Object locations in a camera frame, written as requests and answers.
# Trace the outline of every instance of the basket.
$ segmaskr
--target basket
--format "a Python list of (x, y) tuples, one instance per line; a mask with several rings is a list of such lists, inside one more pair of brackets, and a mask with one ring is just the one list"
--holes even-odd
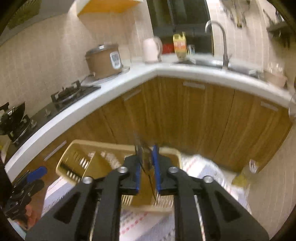
[[(159, 148), (159, 153), (169, 157), (174, 166), (182, 168), (181, 154), (176, 149)], [(125, 157), (134, 154), (135, 147), (132, 145), (74, 140), (61, 157), (56, 173), (75, 185), (84, 176), (94, 179), (106, 176), (111, 170), (121, 166)], [(152, 175), (152, 181), (155, 190), (154, 175)], [(153, 198), (149, 178), (142, 170), (138, 195), (123, 195), (122, 208), (152, 212), (173, 210), (173, 196), (160, 196), (156, 190), (155, 195), (156, 201)]]

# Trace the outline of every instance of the yellow bottle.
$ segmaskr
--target yellow bottle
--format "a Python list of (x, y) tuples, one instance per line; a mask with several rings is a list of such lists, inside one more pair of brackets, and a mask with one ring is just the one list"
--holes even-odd
[(186, 37), (185, 32), (173, 35), (174, 49), (179, 60), (184, 60), (186, 57)]

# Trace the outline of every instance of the black pot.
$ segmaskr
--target black pot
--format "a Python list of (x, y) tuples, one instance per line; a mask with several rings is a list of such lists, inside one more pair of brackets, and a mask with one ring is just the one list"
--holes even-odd
[(7, 135), (12, 132), (22, 121), (25, 113), (25, 102), (20, 105), (8, 108), (9, 103), (0, 107), (0, 111), (4, 110), (4, 114), (0, 117), (0, 135)]

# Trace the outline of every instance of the kitchen counter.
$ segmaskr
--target kitchen counter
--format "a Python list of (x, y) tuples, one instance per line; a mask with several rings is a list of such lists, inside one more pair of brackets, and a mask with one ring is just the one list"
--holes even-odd
[[(208, 55), (194, 55), (193, 58), (212, 57)], [(178, 59), (174, 54), (163, 56), (163, 61), (156, 64), (144, 64), (141, 61), (133, 61), (129, 72), (101, 84), (101, 89), (87, 95), (59, 113), (27, 140), (8, 161), (5, 170), (10, 180), (13, 181), (40, 151), (71, 126), (104, 104), (157, 75), (199, 80), (231, 87), (263, 97), (285, 108), (288, 107), (290, 102), (291, 95), (287, 90), (279, 89), (264, 81), (227, 70), (174, 64), (177, 61)], [(239, 61), (232, 60), (230, 62), (238, 64)]]

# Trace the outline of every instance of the faucet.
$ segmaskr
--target faucet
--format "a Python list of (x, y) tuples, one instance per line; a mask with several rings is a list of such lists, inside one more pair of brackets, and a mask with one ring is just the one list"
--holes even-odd
[(221, 28), (222, 34), (223, 34), (223, 44), (224, 44), (224, 54), (223, 54), (223, 68), (228, 69), (228, 64), (229, 64), (229, 57), (227, 55), (227, 45), (226, 45), (226, 34), (225, 34), (225, 29), (222, 27), (222, 25), (217, 22), (217, 21), (211, 21), (209, 20), (207, 24), (205, 25), (205, 33), (207, 33), (207, 29), (210, 25), (216, 24)]

